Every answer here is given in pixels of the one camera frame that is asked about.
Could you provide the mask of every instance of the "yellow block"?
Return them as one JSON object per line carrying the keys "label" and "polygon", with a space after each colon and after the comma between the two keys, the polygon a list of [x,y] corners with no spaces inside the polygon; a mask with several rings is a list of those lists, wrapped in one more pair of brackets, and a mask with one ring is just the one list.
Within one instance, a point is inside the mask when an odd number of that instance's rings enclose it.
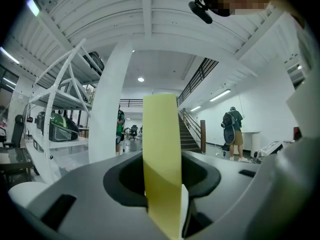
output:
{"label": "yellow block", "polygon": [[174,94],[143,98],[143,173],[148,215],[170,238],[179,238],[181,146]]}

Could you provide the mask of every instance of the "tube light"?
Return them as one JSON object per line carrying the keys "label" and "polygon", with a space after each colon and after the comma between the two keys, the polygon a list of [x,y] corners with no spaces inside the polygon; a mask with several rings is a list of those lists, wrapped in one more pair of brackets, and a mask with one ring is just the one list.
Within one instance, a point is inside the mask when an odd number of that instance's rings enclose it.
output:
{"label": "tube light", "polygon": [[12,90],[15,90],[15,88],[11,87],[10,85],[7,85],[7,84],[6,84],[6,86],[10,87]]}
{"label": "tube light", "polygon": [[197,106],[194,109],[190,110],[190,112],[195,111],[195,110],[200,109],[200,108],[201,108],[201,106]]}
{"label": "tube light", "polygon": [[31,12],[34,14],[34,16],[38,16],[40,10],[39,8],[37,7],[36,3],[34,0],[28,0],[26,2],[26,4],[28,5],[28,7],[30,8]]}
{"label": "tube light", "polygon": [[0,47],[0,51],[3,52],[6,56],[8,56],[11,60],[13,60],[15,63],[19,64],[19,61],[12,57],[2,46]]}
{"label": "tube light", "polygon": [[10,84],[12,84],[12,85],[14,85],[14,86],[16,86],[16,85],[17,85],[16,83],[11,82],[10,80],[8,80],[8,79],[6,79],[6,78],[3,78],[3,80],[6,80],[8,83],[10,83]]}
{"label": "tube light", "polygon": [[226,95],[228,93],[230,93],[231,90],[228,89],[228,90],[225,90],[223,93],[221,93],[220,95],[218,95],[217,97],[214,97],[213,99],[210,99],[211,102],[215,101],[216,99],[219,99],[220,97],[222,97],[223,95]]}

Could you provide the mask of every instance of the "shoe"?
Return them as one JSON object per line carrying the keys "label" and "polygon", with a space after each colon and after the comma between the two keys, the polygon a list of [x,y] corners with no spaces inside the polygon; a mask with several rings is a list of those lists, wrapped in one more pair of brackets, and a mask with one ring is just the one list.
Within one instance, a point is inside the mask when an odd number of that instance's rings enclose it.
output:
{"label": "shoe", "polygon": [[249,161],[248,161],[248,159],[247,158],[239,158],[239,160],[238,160],[239,162],[245,162],[245,163],[248,163]]}

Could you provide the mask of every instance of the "headset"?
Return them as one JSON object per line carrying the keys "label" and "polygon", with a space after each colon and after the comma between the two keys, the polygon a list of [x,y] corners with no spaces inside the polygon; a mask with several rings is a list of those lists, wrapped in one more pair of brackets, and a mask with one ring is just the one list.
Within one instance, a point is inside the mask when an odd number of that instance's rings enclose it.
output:
{"label": "headset", "polygon": [[211,24],[213,22],[211,16],[206,12],[208,10],[221,17],[229,17],[231,14],[233,14],[233,10],[208,7],[205,4],[202,4],[202,1],[203,0],[191,1],[189,3],[189,8],[195,15],[197,15],[207,24]]}

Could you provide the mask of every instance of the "staircase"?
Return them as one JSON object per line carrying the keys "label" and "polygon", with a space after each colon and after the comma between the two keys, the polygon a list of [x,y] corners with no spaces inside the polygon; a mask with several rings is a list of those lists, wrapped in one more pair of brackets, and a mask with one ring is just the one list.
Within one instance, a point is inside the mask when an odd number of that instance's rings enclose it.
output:
{"label": "staircase", "polygon": [[178,118],[179,118],[179,127],[180,127],[181,150],[192,151],[192,152],[202,154],[201,149],[199,148],[195,139],[192,137],[184,121],[182,121],[180,116]]}

